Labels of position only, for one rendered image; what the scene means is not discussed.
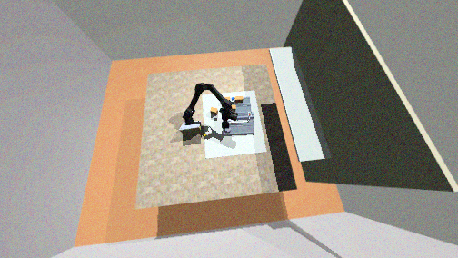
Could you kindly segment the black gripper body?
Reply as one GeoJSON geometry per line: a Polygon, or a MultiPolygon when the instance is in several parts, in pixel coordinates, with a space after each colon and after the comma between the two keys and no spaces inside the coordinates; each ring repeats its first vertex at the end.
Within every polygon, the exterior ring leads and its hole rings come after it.
{"type": "Polygon", "coordinates": [[[222,128],[223,128],[223,129],[229,128],[229,123],[228,123],[228,121],[227,121],[227,120],[229,120],[229,119],[228,119],[228,116],[227,116],[226,118],[222,117],[222,121],[223,121],[223,120],[224,120],[224,123],[222,124],[222,128]]]}

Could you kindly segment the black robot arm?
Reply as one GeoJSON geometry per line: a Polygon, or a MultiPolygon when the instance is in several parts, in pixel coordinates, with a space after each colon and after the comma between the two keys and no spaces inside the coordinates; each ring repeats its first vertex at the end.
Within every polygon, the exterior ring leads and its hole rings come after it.
{"type": "Polygon", "coordinates": [[[238,113],[233,111],[232,108],[232,103],[224,98],[219,91],[214,87],[213,84],[205,84],[205,83],[199,83],[196,84],[195,86],[195,93],[194,97],[189,105],[189,107],[184,111],[183,119],[185,120],[185,125],[191,125],[194,123],[194,119],[192,118],[194,112],[195,112],[195,105],[200,97],[200,94],[204,90],[210,90],[211,93],[220,101],[221,106],[223,108],[220,108],[219,112],[222,113],[222,117],[226,118],[228,116],[228,119],[236,121],[238,113]],[[229,110],[230,109],[230,110],[229,110]]]}

